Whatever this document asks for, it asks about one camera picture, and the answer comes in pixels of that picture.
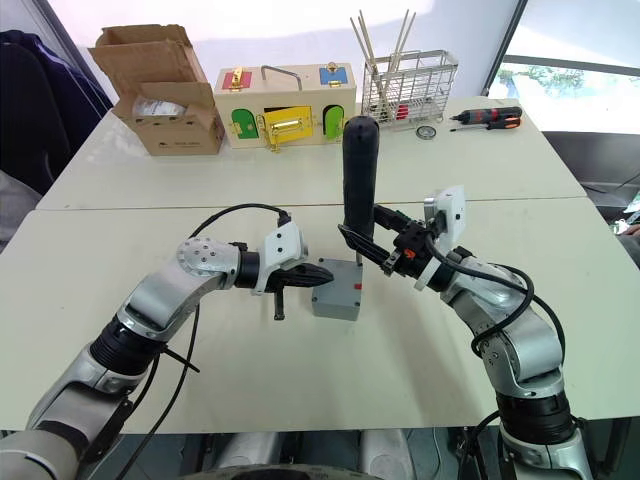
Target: small round gauge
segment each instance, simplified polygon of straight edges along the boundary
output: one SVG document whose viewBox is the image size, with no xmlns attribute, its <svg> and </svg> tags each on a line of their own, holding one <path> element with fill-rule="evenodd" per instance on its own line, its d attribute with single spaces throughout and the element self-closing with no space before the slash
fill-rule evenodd
<svg viewBox="0 0 640 480">
<path fill-rule="evenodd" d="M 436 136 L 436 129 L 429 125 L 423 125 L 416 129 L 416 135 L 422 140 L 431 140 Z"/>
</svg>

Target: red screwdriver handle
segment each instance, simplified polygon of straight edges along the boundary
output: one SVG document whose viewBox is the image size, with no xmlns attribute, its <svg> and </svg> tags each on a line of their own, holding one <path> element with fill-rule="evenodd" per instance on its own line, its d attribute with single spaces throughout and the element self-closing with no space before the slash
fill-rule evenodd
<svg viewBox="0 0 640 480">
<path fill-rule="evenodd" d="M 520 117 L 509 117 L 487 124 L 487 130 L 516 128 L 520 126 Z"/>
</svg>

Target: box flap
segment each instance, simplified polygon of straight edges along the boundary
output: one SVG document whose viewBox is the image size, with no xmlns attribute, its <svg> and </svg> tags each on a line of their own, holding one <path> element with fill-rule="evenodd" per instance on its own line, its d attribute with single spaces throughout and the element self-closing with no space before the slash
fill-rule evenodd
<svg viewBox="0 0 640 480">
<path fill-rule="evenodd" d="M 215 107 L 211 85 L 205 82 L 145 82 L 140 84 L 142 96 L 154 100 L 165 100 L 184 107 L 201 105 Z"/>
<path fill-rule="evenodd" d="M 96 41 L 96 47 L 125 45 L 129 43 L 161 42 L 174 40 L 191 47 L 187 32 L 180 25 L 126 25 L 104 27 Z"/>
</svg>

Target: cardboard box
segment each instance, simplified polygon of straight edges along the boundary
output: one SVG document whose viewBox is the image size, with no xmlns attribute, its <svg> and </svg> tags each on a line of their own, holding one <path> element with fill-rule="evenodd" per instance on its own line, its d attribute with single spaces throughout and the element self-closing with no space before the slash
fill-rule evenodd
<svg viewBox="0 0 640 480">
<path fill-rule="evenodd" d="M 206 82 L 193 46 L 180 25 L 105 27 L 90 48 L 119 96 L 142 82 Z"/>
<path fill-rule="evenodd" d="M 113 113 L 133 130 L 151 155 L 215 155 L 224 127 L 208 83 L 158 82 L 139 84 L 143 97 L 177 103 L 184 115 L 135 115 L 137 93 L 120 97 Z"/>
</svg>

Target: yellow door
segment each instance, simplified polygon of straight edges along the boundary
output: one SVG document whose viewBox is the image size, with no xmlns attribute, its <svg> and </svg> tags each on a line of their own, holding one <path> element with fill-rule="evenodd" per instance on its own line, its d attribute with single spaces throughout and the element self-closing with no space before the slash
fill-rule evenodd
<svg viewBox="0 0 640 480">
<path fill-rule="evenodd" d="M 271 150 L 281 144 L 313 135 L 311 107 L 289 107 L 265 112 L 264 130 Z"/>
</svg>

